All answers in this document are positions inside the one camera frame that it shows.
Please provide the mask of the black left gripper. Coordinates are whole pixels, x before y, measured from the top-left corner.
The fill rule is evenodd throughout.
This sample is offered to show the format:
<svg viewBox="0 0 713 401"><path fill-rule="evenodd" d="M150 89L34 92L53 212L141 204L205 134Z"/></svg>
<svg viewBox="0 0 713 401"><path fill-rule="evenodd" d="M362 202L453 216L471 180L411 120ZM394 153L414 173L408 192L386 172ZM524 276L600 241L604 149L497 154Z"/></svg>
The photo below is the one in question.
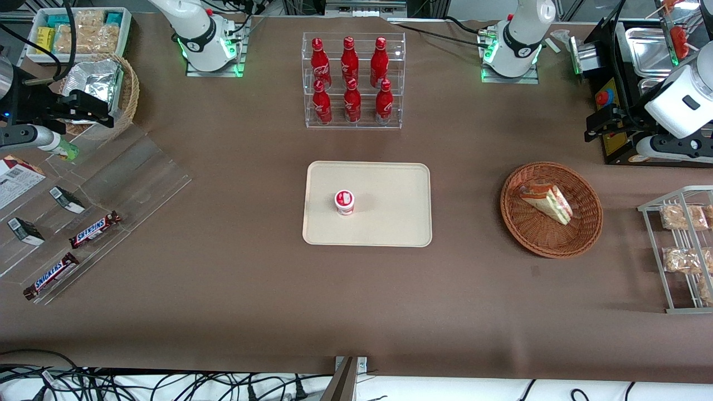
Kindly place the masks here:
<svg viewBox="0 0 713 401"><path fill-rule="evenodd" d="M618 119L615 125L608 125L613 119L611 111L596 111L586 118L585 142L591 142L598 137L619 134L626 136L647 132L647 113L643 106L618 107L614 110Z"/></svg>

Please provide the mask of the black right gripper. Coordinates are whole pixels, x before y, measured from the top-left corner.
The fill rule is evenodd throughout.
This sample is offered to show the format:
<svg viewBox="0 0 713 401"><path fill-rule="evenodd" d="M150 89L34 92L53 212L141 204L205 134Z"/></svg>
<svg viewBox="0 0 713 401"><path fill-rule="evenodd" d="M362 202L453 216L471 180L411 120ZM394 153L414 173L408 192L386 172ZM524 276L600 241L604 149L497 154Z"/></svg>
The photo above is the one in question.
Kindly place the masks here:
<svg viewBox="0 0 713 401"><path fill-rule="evenodd" d="M61 100L62 97L46 85L27 86L22 81L14 81L11 86L11 124L45 124L59 119L72 125L114 127L108 102L84 91L71 91L66 95L66 105Z"/></svg>

